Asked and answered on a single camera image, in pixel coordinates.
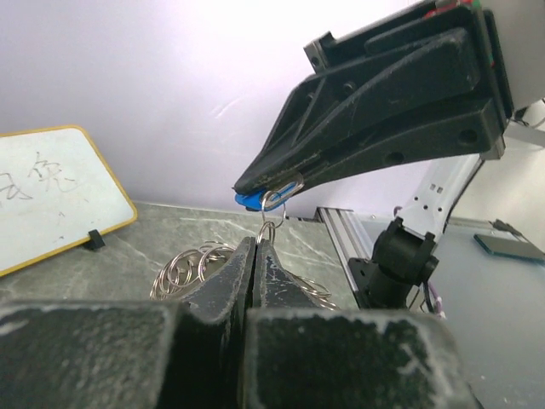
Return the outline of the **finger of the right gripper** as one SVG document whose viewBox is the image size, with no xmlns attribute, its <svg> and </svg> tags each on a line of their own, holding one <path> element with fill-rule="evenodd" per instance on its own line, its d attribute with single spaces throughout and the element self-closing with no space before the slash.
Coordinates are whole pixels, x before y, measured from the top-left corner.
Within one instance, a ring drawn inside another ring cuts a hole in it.
<svg viewBox="0 0 545 409">
<path fill-rule="evenodd" d="M 401 164 L 492 148 L 506 129 L 502 106 L 491 98 L 430 104 L 352 135 L 321 154 L 304 173 L 304 190 Z"/>
<path fill-rule="evenodd" d="M 336 40 L 290 93 L 238 193 L 313 188 L 387 167 L 484 153 L 496 143 L 496 73 L 479 6 L 415 6 Z"/>
</svg>

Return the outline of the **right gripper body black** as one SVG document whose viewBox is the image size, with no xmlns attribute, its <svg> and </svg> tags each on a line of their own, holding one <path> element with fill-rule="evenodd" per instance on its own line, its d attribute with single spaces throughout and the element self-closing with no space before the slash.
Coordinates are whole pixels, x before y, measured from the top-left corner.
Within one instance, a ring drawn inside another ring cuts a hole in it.
<svg viewBox="0 0 545 409">
<path fill-rule="evenodd" d="M 491 98 L 512 113 L 492 14 L 477 1 L 424 1 L 343 38 L 316 43 L 304 148 L 319 158 L 347 138 L 415 109 Z"/>
</svg>

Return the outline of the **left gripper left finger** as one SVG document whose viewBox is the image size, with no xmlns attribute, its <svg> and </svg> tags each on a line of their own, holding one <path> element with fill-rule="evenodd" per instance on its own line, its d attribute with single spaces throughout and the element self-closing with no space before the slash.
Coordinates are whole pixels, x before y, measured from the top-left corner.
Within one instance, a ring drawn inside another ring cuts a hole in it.
<svg viewBox="0 0 545 409">
<path fill-rule="evenodd" d="M 6 302 L 1 405 L 234 408 L 243 327 L 177 302 Z"/>
</svg>

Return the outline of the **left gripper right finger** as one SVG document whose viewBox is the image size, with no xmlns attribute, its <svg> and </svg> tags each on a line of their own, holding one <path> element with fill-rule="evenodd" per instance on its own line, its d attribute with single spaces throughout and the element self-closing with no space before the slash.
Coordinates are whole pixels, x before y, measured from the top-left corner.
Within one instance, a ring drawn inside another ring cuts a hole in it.
<svg viewBox="0 0 545 409">
<path fill-rule="evenodd" d="M 269 242 L 246 314 L 245 408 L 477 408 L 453 336 L 430 314 L 314 307 Z"/>
</svg>

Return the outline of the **metal disc keyring holder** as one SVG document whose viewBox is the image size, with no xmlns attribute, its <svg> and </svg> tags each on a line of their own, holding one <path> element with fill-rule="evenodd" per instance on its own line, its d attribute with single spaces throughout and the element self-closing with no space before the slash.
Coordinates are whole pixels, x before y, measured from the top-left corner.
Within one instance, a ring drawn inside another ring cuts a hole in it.
<svg viewBox="0 0 545 409">
<path fill-rule="evenodd" d="M 207 240 L 173 256 L 159 270 L 149 298 L 177 302 L 203 322 L 233 315 L 332 313 L 330 294 L 311 279 L 283 268 L 274 249 L 276 226 L 264 221 L 255 237 L 238 245 Z"/>
</svg>

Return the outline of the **blue key tag with key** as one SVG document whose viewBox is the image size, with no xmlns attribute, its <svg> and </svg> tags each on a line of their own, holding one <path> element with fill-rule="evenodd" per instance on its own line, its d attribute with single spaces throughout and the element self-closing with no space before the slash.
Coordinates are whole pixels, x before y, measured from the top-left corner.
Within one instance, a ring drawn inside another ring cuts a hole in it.
<svg viewBox="0 0 545 409">
<path fill-rule="evenodd" d="M 251 195 L 236 193 L 234 200 L 246 210 L 268 212 L 283 205 L 288 199 L 299 193 L 304 185 L 302 175 L 296 174 L 291 180 L 282 182 L 279 187 L 270 190 L 261 190 Z"/>
</svg>

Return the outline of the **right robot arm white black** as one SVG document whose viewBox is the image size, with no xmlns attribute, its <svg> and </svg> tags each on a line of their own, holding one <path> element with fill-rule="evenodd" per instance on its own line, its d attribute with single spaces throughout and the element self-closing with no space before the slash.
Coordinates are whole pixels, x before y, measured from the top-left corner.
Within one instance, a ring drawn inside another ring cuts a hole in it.
<svg viewBox="0 0 545 409">
<path fill-rule="evenodd" d="M 268 212 L 331 181 L 444 159 L 376 240 L 358 276 L 362 308 L 402 308 L 428 286 L 433 251 L 478 159 L 500 158 L 514 114 L 544 96 L 541 1 L 421 1 L 305 52 L 289 94 L 234 186 Z"/>
</svg>

